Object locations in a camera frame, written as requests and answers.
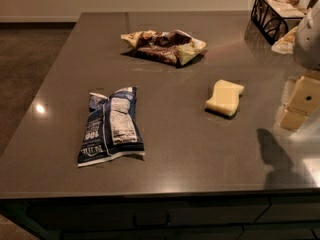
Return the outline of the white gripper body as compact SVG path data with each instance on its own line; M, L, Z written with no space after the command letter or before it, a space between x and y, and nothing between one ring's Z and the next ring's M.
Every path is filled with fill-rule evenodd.
M293 54L302 67L320 70L320 0L310 0L298 25Z

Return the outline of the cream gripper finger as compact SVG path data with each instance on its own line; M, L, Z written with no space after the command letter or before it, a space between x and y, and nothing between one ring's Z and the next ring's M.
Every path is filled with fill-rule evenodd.
M320 81L308 76L290 78L287 109L310 116L320 106Z
M290 111L285 107L281 107L277 112L277 125L289 131L298 130L307 119L306 115Z

